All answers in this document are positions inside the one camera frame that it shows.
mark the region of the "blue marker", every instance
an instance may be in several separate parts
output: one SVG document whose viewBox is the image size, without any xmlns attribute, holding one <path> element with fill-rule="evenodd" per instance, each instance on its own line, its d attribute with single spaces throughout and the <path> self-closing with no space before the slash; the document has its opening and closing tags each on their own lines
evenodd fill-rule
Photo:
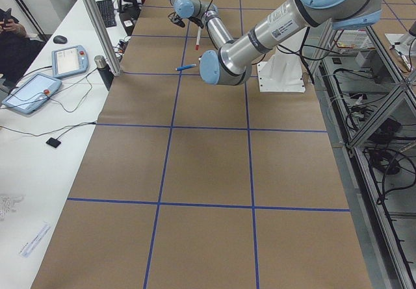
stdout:
<svg viewBox="0 0 416 289">
<path fill-rule="evenodd" d="M 175 70 L 176 71 L 181 71 L 181 70 L 185 70 L 185 69 L 189 69 L 189 68 L 193 68 L 193 67 L 196 67 L 196 64 L 181 66 L 181 67 L 175 68 Z"/>
</svg>

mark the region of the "computer mouse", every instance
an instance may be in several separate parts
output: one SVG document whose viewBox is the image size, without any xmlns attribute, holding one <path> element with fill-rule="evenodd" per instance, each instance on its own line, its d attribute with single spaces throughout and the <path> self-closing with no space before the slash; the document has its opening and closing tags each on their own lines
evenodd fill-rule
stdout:
<svg viewBox="0 0 416 289">
<path fill-rule="evenodd" d="M 53 42 L 56 44 L 65 44 L 66 42 L 68 42 L 68 39 L 64 36 L 55 36 Z"/>
</svg>

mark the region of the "marker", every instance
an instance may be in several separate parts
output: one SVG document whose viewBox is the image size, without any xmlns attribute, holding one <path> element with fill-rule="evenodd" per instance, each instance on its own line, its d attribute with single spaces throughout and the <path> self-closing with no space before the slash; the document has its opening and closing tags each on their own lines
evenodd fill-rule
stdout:
<svg viewBox="0 0 416 289">
<path fill-rule="evenodd" d="M 196 67 L 196 64 L 181 66 L 181 67 L 175 68 L 175 70 L 176 71 L 181 71 L 181 70 L 185 70 L 185 69 L 189 69 L 189 68 L 193 68 L 193 67 Z"/>
<path fill-rule="evenodd" d="M 198 27 L 198 35 L 196 36 L 195 50 L 199 50 L 200 49 L 201 31 L 202 31 L 202 28 L 201 27 Z"/>
</svg>

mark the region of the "keyboard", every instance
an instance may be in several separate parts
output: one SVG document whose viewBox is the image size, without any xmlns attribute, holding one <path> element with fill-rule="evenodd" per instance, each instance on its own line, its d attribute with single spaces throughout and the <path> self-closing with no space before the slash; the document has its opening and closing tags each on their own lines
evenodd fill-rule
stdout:
<svg viewBox="0 0 416 289">
<path fill-rule="evenodd" d="M 116 24 L 116 15 L 114 13 L 114 6 L 112 0 L 100 0 L 97 1 L 98 10 L 103 18 L 104 25 L 106 27 L 114 27 Z"/>
</svg>

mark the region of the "phone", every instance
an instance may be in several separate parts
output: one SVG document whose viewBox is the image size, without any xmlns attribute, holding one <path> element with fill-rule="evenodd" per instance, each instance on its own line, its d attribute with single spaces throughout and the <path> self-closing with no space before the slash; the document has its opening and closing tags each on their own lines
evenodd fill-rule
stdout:
<svg viewBox="0 0 416 289">
<path fill-rule="evenodd" d="M 2 24 L 2 28 L 6 27 L 6 24 L 8 23 L 9 19 L 12 18 L 12 8 L 9 8 L 4 14 L 3 14 L 3 21 L 5 22 Z"/>
</svg>

